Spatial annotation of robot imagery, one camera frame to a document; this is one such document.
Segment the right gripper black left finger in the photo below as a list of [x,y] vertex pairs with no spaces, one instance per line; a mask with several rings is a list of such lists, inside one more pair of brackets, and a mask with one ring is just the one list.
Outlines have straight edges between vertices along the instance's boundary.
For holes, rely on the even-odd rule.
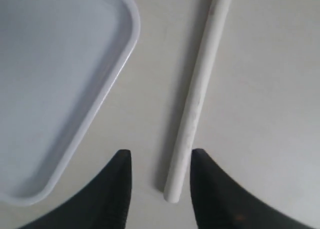
[[25,229],[124,229],[132,195],[132,155],[118,150],[82,190]]

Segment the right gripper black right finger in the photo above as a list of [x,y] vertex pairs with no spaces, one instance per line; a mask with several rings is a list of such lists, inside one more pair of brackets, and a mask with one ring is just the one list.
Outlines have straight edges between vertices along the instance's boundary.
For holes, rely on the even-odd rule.
[[199,229],[305,229],[254,197],[201,148],[191,153],[191,201]]

